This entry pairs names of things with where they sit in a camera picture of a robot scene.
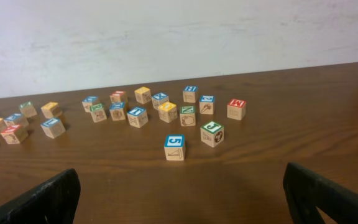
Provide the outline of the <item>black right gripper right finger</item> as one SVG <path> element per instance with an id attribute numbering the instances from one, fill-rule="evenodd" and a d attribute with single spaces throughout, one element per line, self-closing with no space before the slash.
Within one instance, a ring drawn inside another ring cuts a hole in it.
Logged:
<path id="1" fill-rule="evenodd" d="M 324 223 L 320 211 L 336 223 L 358 223 L 358 194 L 297 163 L 287 164 L 283 189 L 294 223 Z"/>

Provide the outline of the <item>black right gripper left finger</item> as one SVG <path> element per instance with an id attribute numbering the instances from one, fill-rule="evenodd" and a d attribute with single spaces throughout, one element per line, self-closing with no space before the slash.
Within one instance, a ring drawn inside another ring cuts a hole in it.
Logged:
<path id="1" fill-rule="evenodd" d="M 0 206 L 0 223 L 73 223 L 81 192 L 67 169 Z"/>

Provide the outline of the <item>yellow O wooden block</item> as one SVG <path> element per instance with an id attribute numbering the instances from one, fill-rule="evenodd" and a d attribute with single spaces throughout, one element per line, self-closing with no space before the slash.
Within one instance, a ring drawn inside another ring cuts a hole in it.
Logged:
<path id="1" fill-rule="evenodd" d="M 62 114 L 62 110 L 57 102 L 49 102 L 41 107 L 42 113 L 47 119 L 59 117 Z"/>
<path id="2" fill-rule="evenodd" d="M 159 112 L 159 118 L 166 123 L 170 123 L 174 119 L 178 118 L 176 104 L 171 103 L 169 101 L 164 102 L 162 105 L 160 105 L 158 107 L 158 112 Z"/>

